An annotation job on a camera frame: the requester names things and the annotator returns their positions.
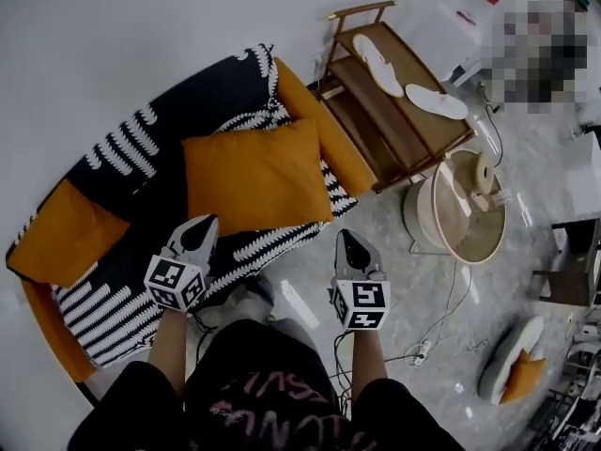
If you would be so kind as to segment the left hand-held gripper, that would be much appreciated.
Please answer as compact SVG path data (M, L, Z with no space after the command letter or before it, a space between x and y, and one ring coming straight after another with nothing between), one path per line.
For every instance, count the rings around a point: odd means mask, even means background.
M174 230L167 247L185 253L177 257L154 255L144 278L146 291L158 307L189 311L204 296L209 260L218 237L216 214L194 217Z

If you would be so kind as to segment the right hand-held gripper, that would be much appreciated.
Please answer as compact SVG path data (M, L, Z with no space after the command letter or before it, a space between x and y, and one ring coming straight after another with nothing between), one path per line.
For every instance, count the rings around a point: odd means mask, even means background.
M336 237L334 271L330 303L343 330L378 331L390 312L392 295L379 250L359 233L342 229Z

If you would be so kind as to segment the person's left forearm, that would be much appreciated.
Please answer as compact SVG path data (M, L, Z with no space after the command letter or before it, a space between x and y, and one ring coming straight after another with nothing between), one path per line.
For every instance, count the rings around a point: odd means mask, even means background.
M187 315L164 309L147 362L161 371L176 394L185 388Z

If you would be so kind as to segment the person's right forearm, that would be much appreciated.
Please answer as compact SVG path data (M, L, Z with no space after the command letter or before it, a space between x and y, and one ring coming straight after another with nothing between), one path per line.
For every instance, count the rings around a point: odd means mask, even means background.
M372 381L387 379L380 339L377 331L353 333L351 402L354 403Z

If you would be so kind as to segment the round beige basket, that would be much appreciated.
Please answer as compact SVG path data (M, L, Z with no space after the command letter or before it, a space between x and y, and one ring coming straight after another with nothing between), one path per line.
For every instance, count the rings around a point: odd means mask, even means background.
M494 197L501 184L495 172L489 194L473 191L478 153L455 150L431 176L409 186L403 218L413 238L412 254L448 255L467 265L479 265L500 248L507 216Z

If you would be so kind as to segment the wooden shelf rack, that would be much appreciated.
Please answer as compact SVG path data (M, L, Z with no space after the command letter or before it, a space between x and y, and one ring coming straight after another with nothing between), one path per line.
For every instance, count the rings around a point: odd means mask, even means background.
M401 85L416 84L447 93L422 59L382 21L394 1L337 10L331 49L318 97L341 124L376 176L377 193L423 173L467 143L475 131L467 120L451 120L418 108L407 98L378 87L352 46L364 35L390 63Z

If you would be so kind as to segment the beige tape roll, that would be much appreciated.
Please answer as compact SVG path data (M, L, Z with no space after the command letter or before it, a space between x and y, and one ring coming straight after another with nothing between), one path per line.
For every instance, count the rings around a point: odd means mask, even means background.
M495 167L489 153L482 151L477 154L473 172L473 191L489 194L495 179Z

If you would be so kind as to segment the person's black printed shirt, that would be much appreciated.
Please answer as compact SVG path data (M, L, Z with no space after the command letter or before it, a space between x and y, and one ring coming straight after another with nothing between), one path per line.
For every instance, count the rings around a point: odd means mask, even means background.
M398 381L371 381L342 415L318 354L252 320L214 337L182 394L128 364L68 450L464 451Z

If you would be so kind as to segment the grey floor cushion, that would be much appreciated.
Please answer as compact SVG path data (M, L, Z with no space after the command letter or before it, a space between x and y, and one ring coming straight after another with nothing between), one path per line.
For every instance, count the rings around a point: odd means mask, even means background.
M513 364L522 351L531 352L537 345L545 328L542 316L522 319L500 340L486 363L478 382L481 399L499 405L509 381Z

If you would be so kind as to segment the dark wooden chair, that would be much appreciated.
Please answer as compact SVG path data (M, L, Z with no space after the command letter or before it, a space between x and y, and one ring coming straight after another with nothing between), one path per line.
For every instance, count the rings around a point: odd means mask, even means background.
M601 282L601 218L552 224L565 233L565 244L548 270L533 276L548 283L549 295L542 302L589 307Z

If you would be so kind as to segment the white water dispenser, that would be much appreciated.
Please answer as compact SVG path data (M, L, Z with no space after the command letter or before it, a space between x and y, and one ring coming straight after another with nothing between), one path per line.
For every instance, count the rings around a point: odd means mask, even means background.
M427 0L407 43L441 82L478 54L502 0Z

